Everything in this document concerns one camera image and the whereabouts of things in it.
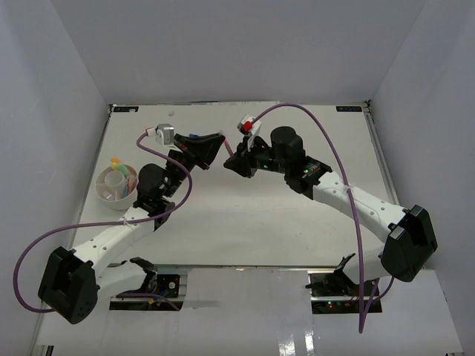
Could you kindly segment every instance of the white bowl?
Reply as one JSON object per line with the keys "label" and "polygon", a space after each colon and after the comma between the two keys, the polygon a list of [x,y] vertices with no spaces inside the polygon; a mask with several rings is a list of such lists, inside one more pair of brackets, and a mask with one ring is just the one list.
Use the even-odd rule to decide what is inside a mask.
{"label": "white bowl", "polygon": [[[125,165],[131,174],[135,176],[135,179],[137,179],[137,172],[130,166],[130,165]],[[104,198],[102,195],[104,190],[106,190],[106,185],[104,182],[104,178],[107,175],[107,173],[112,172],[113,169],[111,167],[106,168],[102,173],[97,177],[96,179],[96,195],[99,198],[99,200],[108,208],[112,210],[127,210],[129,209],[137,200],[137,185],[135,185],[134,190],[125,198],[122,198],[120,200],[107,200]]]}

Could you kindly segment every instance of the green object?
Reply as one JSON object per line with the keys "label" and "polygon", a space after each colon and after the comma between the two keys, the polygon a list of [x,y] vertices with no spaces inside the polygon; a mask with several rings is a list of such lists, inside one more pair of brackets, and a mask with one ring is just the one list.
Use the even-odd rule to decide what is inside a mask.
{"label": "green object", "polygon": [[121,162],[117,163],[117,170],[122,173],[125,177],[128,176],[131,172],[128,171],[127,167]]}

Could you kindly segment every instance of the robotic arm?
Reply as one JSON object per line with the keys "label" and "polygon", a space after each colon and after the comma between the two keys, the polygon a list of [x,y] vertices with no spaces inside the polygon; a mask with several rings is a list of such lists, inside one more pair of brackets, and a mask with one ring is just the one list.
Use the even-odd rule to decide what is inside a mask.
{"label": "robotic arm", "polygon": [[[253,119],[245,116],[238,125],[244,138],[224,163],[225,168],[247,178],[257,170],[278,172],[296,193],[353,218],[348,187],[330,166],[307,156],[302,138],[293,128],[273,130],[269,146],[258,136],[261,122],[249,124]],[[390,204],[359,188],[352,188],[352,193],[361,224],[384,243],[382,251],[364,255],[365,280],[390,275],[404,282],[412,281],[437,249],[429,213],[418,205],[406,209]],[[354,256],[345,257],[335,269],[338,284],[350,288],[359,284],[358,259]]]}
{"label": "robotic arm", "polygon": [[[147,133],[170,148],[168,156],[188,171],[196,165],[203,170],[209,169],[225,139],[220,133],[181,136],[174,134],[174,128],[169,124],[148,129]],[[59,247],[48,259],[38,296],[72,324],[84,320],[100,299],[136,289],[144,292],[155,290],[157,271],[148,261],[136,257],[121,266],[107,267],[127,248],[166,222],[169,215],[134,224],[135,220],[171,210],[175,204],[166,198],[173,196],[186,174],[167,162],[165,168],[155,164],[144,166],[138,178],[137,201],[121,217],[123,225],[107,228],[71,250]]]}

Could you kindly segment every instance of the gray wall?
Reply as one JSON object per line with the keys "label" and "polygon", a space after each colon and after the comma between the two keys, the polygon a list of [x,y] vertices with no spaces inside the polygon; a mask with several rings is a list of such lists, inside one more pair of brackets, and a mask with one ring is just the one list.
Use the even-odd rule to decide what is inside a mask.
{"label": "gray wall", "polygon": [[[16,259],[40,234],[76,221],[107,119],[99,95],[49,0],[0,0],[0,353],[26,355],[37,315],[15,300]],[[50,251],[25,260],[20,287],[36,296]]]}
{"label": "gray wall", "polygon": [[425,0],[53,0],[107,103],[373,98]]}
{"label": "gray wall", "polygon": [[439,250],[430,266],[468,355],[475,355],[474,59],[474,2],[430,0],[374,98],[399,199],[431,213]]}

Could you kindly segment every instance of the white table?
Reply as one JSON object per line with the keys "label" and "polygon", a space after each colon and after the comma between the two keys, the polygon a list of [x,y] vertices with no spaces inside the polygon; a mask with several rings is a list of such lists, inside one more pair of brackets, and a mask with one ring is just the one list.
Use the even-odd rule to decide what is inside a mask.
{"label": "white table", "polygon": [[[236,146],[242,137],[236,124],[244,114],[255,116],[271,104],[141,106],[137,113],[113,113],[92,182],[113,156],[137,170],[149,162],[164,164],[135,146],[145,128],[169,122],[179,134],[210,134],[222,129]],[[327,129],[351,183],[392,201],[393,192],[373,145],[373,127],[364,113],[337,113],[334,106],[307,107]],[[263,119],[261,136],[268,139],[270,131],[280,125],[292,126],[304,139],[310,156],[338,170],[327,143],[305,114],[293,108],[278,109]],[[144,143],[166,153],[151,139]],[[140,256],[159,264],[334,266],[342,256],[356,250],[354,225],[349,218],[291,191],[279,174],[259,171],[252,179],[239,177],[223,168],[226,158],[222,150],[209,171],[195,168],[189,202],[117,262]],[[173,200],[179,201],[185,190],[183,186]],[[120,216],[120,212],[101,205],[91,186],[81,222]],[[78,231],[73,244],[101,230]],[[366,249],[380,242],[363,228],[363,243]],[[293,335],[295,350],[301,355],[312,339],[306,334],[312,326],[315,350],[307,356],[428,356],[462,351],[433,271],[422,271],[412,283],[396,281],[382,301],[383,312],[368,316],[364,335],[358,334],[356,314],[312,316],[308,292],[291,288],[302,285],[303,274],[282,274],[276,280],[265,271],[236,273],[197,270],[189,277],[187,297],[216,298],[226,308],[184,308],[180,313],[109,311],[105,302],[76,326],[57,314],[45,315],[37,343],[55,345],[53,356],[285,355],[279,343]],[[280,289],[278,293],[262,292],[274,290],[267,286],[272,281],[284,288],[286,299]],[[383,279],[380,286],[384,289],[387,283],[388,279]]]}

